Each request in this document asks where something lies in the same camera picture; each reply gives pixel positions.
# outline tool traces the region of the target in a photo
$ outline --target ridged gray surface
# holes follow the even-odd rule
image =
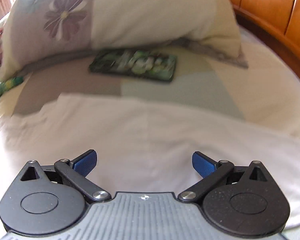
[[[29,240],[8,233],[2,240]],[[183,204],[171,193],[118,193],[93,204],[75,226],[36,240],[238,240],[212,227],[194,204]],[[279,234],[264,240],[283,240]]]

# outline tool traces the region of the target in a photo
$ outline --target purple flower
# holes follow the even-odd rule
[[[87,16],[87,11],[82,10],[86,4],[84,0],[54,0],[45,14],[48,21],[44,30],[49,31],[51,38],[69,41],[71,35],[78,33],[79,22]]]

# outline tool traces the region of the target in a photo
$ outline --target mattress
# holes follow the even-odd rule
[[[174,46],[178,64],[170,84],[88,72],[93,56],[40,68],[0,98],[0,116],[35,113],[61,93],[83,93],[207,109],[300,139],[300,80],[268,47],[241,29],[249,69]],[[300,231],[286,232],[300,239]]]

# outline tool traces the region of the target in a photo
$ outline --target flower center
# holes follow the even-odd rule
[[[61,13],[61,15],[60,15],[60,18],[61,18],[62,20],[64,20],[64,19],[66,19],[68,16],[69,16],[69,13],[66,12],[66,11],[63,11],[63,12]]]

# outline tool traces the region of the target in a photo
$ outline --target metal bolt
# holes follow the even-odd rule
[[[192,191],[184,191],[180,194],[180,197],[182,199],[187,199],[187,200],[194,199],[196,196],[197,196],[197,194]]]
[[[147,200],[147,199],[149,199],[150,197],[149,197],[148,195],[142,195],[140,198],[143,199],[143,200]]]
[[[96,191],[95,193],[92,194],[92,196],[96,199],[105,199],[109,196],[109,193],[106,192],[106,191],[103,191],[103,190],[99,190],[99,191]]]

